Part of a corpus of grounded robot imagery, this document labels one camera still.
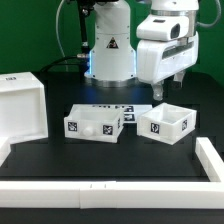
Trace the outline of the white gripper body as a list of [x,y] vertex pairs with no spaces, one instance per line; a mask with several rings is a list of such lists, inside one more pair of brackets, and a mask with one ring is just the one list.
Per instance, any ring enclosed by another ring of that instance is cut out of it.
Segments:
[[148,16],[138,27],[137,77],[156,84],[196,63],[198,33],[186,16]]

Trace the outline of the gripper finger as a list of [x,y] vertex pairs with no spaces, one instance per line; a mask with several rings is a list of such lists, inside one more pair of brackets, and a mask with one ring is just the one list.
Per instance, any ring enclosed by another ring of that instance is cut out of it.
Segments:
[[156,101],[161,101],[163,99],[163,83],[158,82],[152,85],[153,89],[153,99]]
[[174,75],[173,86],[175,88],[181,88],[182,87],[184,76],[185,76],[185,72],[184,71],[178,72],[178,73],[176,73]]

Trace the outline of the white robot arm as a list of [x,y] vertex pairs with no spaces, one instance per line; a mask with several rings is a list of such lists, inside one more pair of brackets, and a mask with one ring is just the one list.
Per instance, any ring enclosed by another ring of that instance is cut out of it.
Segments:
[[200,0],[137,0],[150,6],[149,15],[137,26],[136,48],[130,44],[131,9],[125,0],[69,0],[78,4],[80,21],[95,14],[95,44],[89,51],[85,77],[103,86],[122,86],[137,79],[152,86],[153,98],[163,98],[163,82],[180,83],[185,70],[198,58],[199,27],[216,25],[222,15],[214,0],[213,22],[198,20]]

